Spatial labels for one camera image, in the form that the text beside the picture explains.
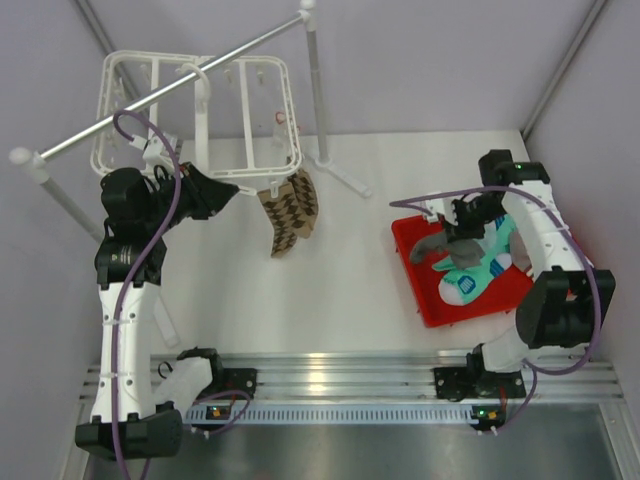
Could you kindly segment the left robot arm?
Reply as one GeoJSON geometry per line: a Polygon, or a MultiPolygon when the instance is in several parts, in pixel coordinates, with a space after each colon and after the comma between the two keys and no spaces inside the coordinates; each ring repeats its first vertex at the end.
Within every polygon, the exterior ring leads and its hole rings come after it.
{"type": "Polygon", "coordinates": [[[75,443],[102,459],[176,455],[191,405],[225,388],[226,374],[212,348],[181,352],[169,376],[152,386],[149,338],[167,251],[162,236],[186,218],[215,216],[239,192],[191,163],[179,172],[158,167],[149,180],[125,167],[101,181],[107,218],[94,261],[102,305],[100,377],[90,419],[77,427],[75,443]]]}

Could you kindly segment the brown argyle sock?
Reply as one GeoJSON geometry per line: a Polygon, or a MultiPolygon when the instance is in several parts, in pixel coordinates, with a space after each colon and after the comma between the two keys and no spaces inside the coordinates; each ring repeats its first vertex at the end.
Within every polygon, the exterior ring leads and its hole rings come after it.
{"type": "Polygon", "coordinates": [[[258,198],[273,228],[271,257],[281,258],[295,246],[298,231],[305,226],[294,188],[290,182],[285,182],[276,197],[270,190],[263,190],[258,198]]]}
{"type": "Polygon", "coordinates": [[[319,200],[315,185],[310,174],[300,168],[289,177],[298,204],[305,215],[305,224],[312,233],[319,215],[319,200]]]}

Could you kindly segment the grey sock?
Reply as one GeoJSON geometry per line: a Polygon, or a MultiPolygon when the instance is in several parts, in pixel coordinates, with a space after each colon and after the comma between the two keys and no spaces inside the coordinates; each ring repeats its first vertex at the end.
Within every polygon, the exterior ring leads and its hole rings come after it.
{"type": "Polygon", "coordinates": [[[485,250],[475,239],[450,242],[446,249],[454,267],[459,270],[480,266],[485,256],[485,250]]]}
{"type": "Polygon", "coordinates": [[[450,241],[445,231],[427,235],[415,243],[409,254],[409,260],[412,264],[420,264],[430,253],[447,251],[449,245],[450,241]]]}

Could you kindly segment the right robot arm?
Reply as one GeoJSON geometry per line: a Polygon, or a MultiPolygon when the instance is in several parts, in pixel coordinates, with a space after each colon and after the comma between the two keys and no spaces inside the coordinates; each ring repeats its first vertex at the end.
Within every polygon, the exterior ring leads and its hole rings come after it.
{"type": "Polygon", "coordinates": [[[478,166],[481,187],[442,202],[442,248],[450,267],[439,293],[445,302],[463,306],[511,267],[532,278],[513,326],[466,356],[467,385],[486,397],[522,366],[533,365],[544,349],[593,348],[616,283],[610,271],[593,266],[573,238],[542,164],[520,163],[508,150],[491,150],[478,166]]]}

